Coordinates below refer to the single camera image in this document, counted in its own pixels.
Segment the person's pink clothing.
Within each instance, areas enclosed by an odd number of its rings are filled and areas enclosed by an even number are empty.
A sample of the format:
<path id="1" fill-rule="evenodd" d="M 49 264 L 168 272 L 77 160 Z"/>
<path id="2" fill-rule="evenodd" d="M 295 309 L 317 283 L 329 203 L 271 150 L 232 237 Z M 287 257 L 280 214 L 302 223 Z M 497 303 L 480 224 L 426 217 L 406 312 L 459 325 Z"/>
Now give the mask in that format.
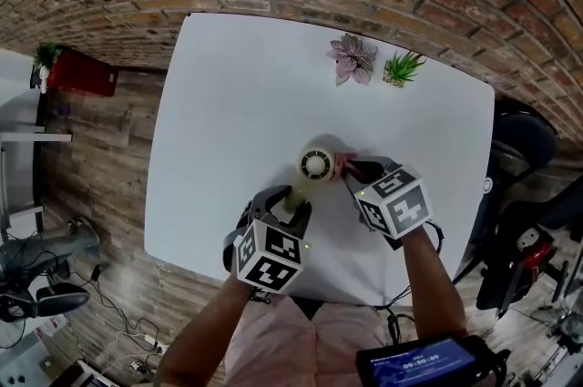
<path id="1" fill-rule="evenodd" d="M 388 343 L 371 307 L 325 302 L 308 318 L 288 296 L 250 302 L 225 355 L 224 387 L 362 387 L 356 353 Z"/>

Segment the pink wiping cloth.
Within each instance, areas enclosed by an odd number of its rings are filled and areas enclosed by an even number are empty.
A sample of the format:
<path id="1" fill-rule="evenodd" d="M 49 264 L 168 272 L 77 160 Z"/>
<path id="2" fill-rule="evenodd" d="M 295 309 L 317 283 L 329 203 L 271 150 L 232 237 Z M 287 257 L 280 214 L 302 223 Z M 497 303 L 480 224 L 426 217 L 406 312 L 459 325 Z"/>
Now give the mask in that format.
<path id="1" fill-rule="evenodd" d="M 336 153 L 334 155 L 333 179 L 345 178 L 347 175 L 358 179 L 359 170 L 354 166 L 353 161 L 358 158 L 355 153 Z"/>

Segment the purple-leaved potted plant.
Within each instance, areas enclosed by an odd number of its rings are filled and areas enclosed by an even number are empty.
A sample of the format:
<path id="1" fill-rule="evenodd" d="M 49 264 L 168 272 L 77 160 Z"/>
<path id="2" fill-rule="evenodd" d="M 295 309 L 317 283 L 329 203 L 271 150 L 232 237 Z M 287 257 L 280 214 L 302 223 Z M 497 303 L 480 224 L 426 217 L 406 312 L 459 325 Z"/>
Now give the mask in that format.
<path id="1" fill-rule="evenodd" d="M 330 42 L 327 56 L 335 62 L 335 84 L 341 86 L 353 80 L 368 86 L 372 79 L 373 65 L 378 47 L 369 46 L 357 36 L 346 33 Z"/>

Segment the small bushy green plant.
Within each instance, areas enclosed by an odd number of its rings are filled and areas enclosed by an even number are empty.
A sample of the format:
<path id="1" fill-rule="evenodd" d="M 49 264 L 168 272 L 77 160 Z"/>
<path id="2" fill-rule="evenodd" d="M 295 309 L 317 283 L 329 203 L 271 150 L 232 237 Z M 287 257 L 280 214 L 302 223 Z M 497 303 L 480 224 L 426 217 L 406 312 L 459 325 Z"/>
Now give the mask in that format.
<path id="1" fill-rule="evenodd" d="M 56 63 L 58 57 L 62 53 L 64 47 L 54 43 L 41 44 L 37 49 L 34 57 L 34 65 L 36 68 L 42 67 L 48 70 Z"/>

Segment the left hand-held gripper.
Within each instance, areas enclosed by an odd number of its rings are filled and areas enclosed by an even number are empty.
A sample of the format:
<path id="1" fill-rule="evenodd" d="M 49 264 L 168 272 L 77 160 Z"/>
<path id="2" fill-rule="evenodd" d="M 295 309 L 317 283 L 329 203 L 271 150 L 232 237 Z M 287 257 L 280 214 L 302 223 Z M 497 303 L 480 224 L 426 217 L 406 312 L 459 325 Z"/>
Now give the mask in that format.
<path id="1" fill-rule="evenodd" d="M 290 193 L 290 185 L 258 192 L 251 200 L 248 225 L 239 226 L 223 241 L 225 269 L 238 280 L 274 294 L 288 293 L 305 268 L 302 239 L 312 204 L 304 201 L 288 222 L 280 222 L 271 213 L 271 208 Z"/>

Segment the person's right forearm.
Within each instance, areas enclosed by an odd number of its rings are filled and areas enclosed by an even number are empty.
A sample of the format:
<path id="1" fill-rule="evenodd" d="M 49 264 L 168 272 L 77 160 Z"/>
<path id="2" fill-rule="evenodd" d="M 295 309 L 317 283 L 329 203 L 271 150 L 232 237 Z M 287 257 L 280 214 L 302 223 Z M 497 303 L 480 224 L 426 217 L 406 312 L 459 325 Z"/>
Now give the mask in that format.
<path id="1" fill-rule="evenodd" d="M 406 234 L 402 244 L 418 338 L 466 337 L 464 304 L 424 229 Z"/>

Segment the black office chair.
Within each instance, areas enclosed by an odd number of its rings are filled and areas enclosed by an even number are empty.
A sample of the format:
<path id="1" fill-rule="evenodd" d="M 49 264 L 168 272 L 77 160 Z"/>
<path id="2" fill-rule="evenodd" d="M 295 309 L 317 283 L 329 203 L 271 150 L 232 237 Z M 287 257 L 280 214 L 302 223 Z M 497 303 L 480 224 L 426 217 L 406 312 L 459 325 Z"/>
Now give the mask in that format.
<path id="1" fill-rule="evenodd" d="M 551 232 L 583 217 L 583 176 L 546 202 L 515 201 L 502 213 L 493 244 L 486 253 L 486 269 L 477 295 L 476 307 L 496 309 L 504 315 L 509 306 L 524 298 L 542 275 L 556 282 L 552 301 L 556 301 L 568 276 L 569 262 L 556 266 L 557 253 Z M 517 249 L 518 237 L 527 229 L 538 227 L 552 238 L 550 252 L 534 269 L 525 269 Z"/>

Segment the green spiky potted plant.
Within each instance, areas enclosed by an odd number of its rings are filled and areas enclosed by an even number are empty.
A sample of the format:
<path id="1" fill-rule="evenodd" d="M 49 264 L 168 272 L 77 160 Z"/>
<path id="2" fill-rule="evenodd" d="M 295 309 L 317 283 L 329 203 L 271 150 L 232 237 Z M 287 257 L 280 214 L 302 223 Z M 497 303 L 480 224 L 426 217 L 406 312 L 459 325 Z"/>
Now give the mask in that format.
<path id="1" fill-rule="evenodd" d="M 397 55 L 385 62 L 383 81 L 389 85 L 403 88 L 412 82 L 417 76 L 418 69 L 425 63 L 421 54 L 408 51 L 406 54 Z"/>

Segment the red and white toy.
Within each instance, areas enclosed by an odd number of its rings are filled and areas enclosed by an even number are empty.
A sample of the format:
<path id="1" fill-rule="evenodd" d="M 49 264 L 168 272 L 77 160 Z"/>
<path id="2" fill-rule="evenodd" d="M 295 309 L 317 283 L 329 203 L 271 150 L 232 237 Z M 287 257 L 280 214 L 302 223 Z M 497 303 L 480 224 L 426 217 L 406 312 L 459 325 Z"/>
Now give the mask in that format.
<path id="1" fill-rule="evenodd" d="M 531 227 L 524 231 L 516 242 L 524 268 L 534 269 L 538 267 L 550 252 L 552 242 L 553 238 L 538 227 Z"/>

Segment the person's left forearm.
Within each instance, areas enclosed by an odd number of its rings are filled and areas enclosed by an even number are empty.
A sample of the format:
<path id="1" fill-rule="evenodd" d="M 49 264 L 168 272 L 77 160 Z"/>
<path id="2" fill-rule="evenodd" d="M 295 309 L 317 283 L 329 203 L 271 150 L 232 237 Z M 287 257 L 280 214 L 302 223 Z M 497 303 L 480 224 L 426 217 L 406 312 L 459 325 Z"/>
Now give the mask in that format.
<path id="1" fill-rule="evenodd" d="M 251 294 L 251 285 L 228 277 L 169 345 L 153 386 L 206 387 L 224 358 Z"/>

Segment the black wrist-worn phone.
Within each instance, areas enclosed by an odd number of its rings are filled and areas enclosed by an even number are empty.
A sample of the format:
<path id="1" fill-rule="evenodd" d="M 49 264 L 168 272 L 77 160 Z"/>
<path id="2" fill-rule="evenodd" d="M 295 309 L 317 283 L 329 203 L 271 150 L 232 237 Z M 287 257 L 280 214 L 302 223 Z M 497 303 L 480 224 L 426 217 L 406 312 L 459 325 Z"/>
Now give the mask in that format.
<path id="1" fill-rule="evenodd" d="M 358 351 L 363 387 L 502 387 L 508 350 L 477 336 L 443 336 Z"/>

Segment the red box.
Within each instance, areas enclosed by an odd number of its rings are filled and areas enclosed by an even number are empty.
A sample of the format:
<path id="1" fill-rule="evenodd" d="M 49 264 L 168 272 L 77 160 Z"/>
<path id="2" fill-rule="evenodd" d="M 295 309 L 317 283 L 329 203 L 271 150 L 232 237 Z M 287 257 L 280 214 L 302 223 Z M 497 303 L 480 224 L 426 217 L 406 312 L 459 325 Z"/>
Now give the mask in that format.
<path id="1" fill-rule="evenodd" d="M 113 66 L 65 47 L 49 71 L 48 86 L 102 97 L 115 94 L 118 70 Z"/>

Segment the black padded chair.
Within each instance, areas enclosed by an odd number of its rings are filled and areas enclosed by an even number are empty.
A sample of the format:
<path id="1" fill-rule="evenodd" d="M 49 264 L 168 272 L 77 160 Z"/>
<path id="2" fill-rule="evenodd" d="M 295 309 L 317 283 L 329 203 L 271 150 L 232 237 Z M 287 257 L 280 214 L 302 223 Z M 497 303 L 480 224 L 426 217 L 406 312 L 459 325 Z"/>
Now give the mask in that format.
<path id="1" fill-rule="evenodd" d="M 40 288 L 35 296 L 29 290 L 4 286 L 0 288 L 0 321 L 56 316 L 80 308 L 89 299 L 85 289 L 69 282 Z"/>

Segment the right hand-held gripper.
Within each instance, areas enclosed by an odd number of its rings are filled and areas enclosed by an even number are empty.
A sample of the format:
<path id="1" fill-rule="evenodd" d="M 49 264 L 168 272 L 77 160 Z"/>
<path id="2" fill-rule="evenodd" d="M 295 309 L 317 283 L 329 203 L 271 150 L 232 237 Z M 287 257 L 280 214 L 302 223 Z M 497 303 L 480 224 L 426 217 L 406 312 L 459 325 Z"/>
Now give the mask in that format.
<path id="1" fill-rule="evenodd" d="M 352 173 L 343 182 L 372 231 L 380 232 L 393 250 L 401 239 L 433 217 L 433 209 L 420 174 L 409 164 L 384 156 L 359 156 L 351 160 L 362 174 L 383 174 L 368 186 Z"/>

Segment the white side table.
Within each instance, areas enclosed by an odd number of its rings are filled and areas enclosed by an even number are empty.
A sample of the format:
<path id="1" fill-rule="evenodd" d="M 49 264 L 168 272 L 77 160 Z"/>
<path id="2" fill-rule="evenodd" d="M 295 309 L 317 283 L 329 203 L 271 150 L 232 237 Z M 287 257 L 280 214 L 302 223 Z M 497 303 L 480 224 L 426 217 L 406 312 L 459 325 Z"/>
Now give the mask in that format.
<path id="1" fill-rule="evenodd" d="M 6 183 L 6 163 L 3 145 L 15 142 L 71 142 L 71 134 L 46 133 L 44 126 L 31 126 L 31 131 L 0 131 L 0 235 L 7 238 L 7 231 L 12 228 L 11 219 L 21 217 L 42 215 L 43 206 L 26 206 L 22 210 L 11 212 L 8 202 L 8 189 Z"/>

